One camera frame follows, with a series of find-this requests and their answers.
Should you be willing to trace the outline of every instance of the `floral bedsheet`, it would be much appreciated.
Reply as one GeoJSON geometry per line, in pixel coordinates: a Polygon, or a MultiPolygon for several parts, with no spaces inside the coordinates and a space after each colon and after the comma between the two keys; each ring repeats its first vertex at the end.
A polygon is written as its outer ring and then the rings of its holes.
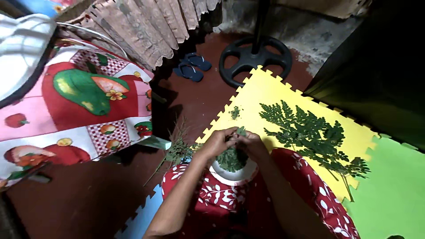
{"type": "Polygon", "coordinates": [[[57,40],[33,88],[0,109],[0,188],[44,162],[99,160],[150,137],[152,78],[92,43],[57,40]]]}

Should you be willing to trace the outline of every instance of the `floor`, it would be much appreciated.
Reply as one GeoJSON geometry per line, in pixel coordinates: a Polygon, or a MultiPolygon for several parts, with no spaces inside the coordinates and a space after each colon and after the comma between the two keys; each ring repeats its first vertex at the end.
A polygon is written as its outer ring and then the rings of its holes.
{"type": "MultiPolygon", "coordinates": [[[[236,95],[218,72],[218,59],[222,50],[241,36],[208,34],[205,38],[194,37],[183,43],[176,56],[164,62],[156,72],[152,89],[167,99],[161,105],[153,102],[154,135],[168,138],[174,121],[184,116],[190,127],[187,143],[202,136],[217,114],[230,104],[236,95]],[[185,51],[196,50],[210,61],[213,67],[204,72],[201,82],[177,77],[171,73],[171,65],[185,51]]],[[[289,82],[293,88],[304,91],[312,76],[306,71],[308,63],[297,61],[297,52],[292,51],[293,65],[289,82]]],[[[225,65],[237,59],[227,59],[225,65]]],[[[268,66],[278,74],[282,69],[268,66]]],[[[241,73],[236,80],[242,81],[249,73],[241,73]]],[[[153,188],[161,181],[158,173],[143,187],[162,160],[164,152],[134,145],[119,153],[122,164],[113,162],[88,162],[72,166],[49,165],[43,172],[53,178],[48,184],[26,180],[12,187],[7,195],[15,206],[27,233],[32,239],[84,239],[113,238],[125,221],[135,216],[135,210],[153,194],[153,188]]]]}

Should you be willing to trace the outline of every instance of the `sandal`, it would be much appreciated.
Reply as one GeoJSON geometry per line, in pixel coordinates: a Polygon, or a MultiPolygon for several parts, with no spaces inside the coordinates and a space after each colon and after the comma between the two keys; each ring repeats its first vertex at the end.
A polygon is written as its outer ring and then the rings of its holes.
{"type": "Polygon", "coordinates": [[[193,66],[197,66],[203,71],[208,71],[211,68],[211,63],[206,61],[203,56],[197,55],[196,52],[184,55],[184,61],[189,62],[193,66]]]}
{"type": "Polygon", "coordinates": [[[195,70],[195,68],[187,62],[181,62],[178,67],[173,68],[173,72],[179,77],[191,79],[194,82],[200,82],[204,77],[202,72],[195,70]]]}

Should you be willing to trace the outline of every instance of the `red patterned dress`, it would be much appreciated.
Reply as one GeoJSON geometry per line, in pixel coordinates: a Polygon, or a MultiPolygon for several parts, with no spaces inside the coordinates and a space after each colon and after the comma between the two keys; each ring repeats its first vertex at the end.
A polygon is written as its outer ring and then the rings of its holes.
{"type": "MultiPolygon", "coordinates": [[[[329,186],[296,152],[277,148],[272,158],[291,187],[320,217],[336,238],[359,239],[356,227],[329,186]]],[[[187,164],[170,169],[162,179],[165,199],[187,164]]],[[[205,173],[189,208],[181,238],[220,238],[231,230],[253,238],[285,238],[275,215],[272,198],[261,174],[249,184],[229,186],[205,173]]]]}

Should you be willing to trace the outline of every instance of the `strawberry print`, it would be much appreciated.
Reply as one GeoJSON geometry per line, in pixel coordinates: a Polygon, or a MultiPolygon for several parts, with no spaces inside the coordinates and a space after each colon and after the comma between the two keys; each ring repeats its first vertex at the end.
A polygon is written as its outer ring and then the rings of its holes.
{"type": "Polygon", "coordinates": [[[28,124],[26,117],[24,114],[13,114],[11,116],[8,116],[4,119],[4,122],[7,126],[12,128],[19,128],[24,126],[25,124],[28,124]]]}

